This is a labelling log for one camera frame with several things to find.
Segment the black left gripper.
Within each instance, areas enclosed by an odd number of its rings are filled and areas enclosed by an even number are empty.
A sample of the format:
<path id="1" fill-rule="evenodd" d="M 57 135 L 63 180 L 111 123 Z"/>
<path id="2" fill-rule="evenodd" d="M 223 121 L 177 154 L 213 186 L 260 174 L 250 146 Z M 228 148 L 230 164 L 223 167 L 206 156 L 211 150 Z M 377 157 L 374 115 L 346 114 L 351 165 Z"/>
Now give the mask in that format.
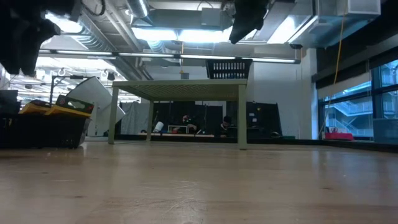
<path id="1" fill-rule="evenodd" d="M 18 51 L 12 38 L 29 28 L 60 35 L 59 26 L 47 19 L 46 14 L 76 22 L 80 12 L 80 0 L 1 0 L 1 65 L 10 74 L 19 73 Z M 35 75 L 39 49 L 46 40 L 37 34 L 22 37 L 20 68 L 24 75 Z"/>

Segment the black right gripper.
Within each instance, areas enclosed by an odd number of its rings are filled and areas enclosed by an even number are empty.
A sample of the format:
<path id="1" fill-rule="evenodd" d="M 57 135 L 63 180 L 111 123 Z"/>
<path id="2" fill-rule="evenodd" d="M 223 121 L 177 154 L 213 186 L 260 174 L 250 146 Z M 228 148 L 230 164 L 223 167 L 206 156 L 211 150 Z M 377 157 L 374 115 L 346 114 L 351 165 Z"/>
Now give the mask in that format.
<path id="1" fill-rule="evenodd" d="M 232 44 L 238 43 L 253 30 L 261 30 L 269 0 L 235 0 L 236 13 L 229 36 Z"/>

